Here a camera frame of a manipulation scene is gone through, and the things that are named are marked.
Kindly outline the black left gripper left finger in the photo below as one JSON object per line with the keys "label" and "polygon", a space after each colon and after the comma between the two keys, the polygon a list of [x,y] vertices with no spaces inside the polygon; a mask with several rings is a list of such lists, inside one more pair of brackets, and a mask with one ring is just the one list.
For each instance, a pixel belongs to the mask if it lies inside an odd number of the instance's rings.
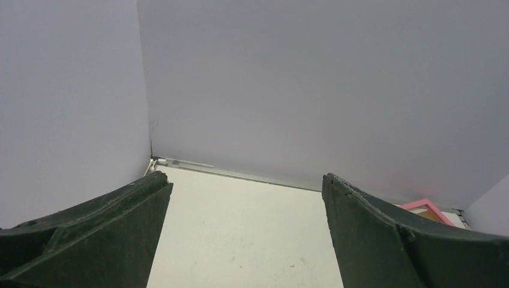
{"label": "black left gripper left finger", "polygon": [[146,287],[172,189],[156,171],[1,230],[1,286]]}

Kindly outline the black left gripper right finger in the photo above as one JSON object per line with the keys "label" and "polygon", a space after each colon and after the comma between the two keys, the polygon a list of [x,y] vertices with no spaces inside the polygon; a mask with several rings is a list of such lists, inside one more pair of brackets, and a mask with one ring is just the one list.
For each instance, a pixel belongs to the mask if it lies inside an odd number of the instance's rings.
{"label": "black left gripper right finger", "polygon": [[322,199],[345,287],[507,287],[508,238],[428,220],[329,173]]}

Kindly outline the pink wooden picture frame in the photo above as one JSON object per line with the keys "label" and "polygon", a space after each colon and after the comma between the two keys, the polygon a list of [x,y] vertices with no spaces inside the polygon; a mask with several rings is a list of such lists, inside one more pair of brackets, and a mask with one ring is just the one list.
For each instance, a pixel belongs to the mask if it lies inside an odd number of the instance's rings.
{"label": "pink wooden picture frame", "polygon": [[401,204],[399,205],[399,208],[410,211],[414,214],[424,210],[430,210],[442,220],[442,224],[455,227],[454,223],[445,214],[443,214],[441,210],[436,207],[429,199],[421,199],[414,202]]}

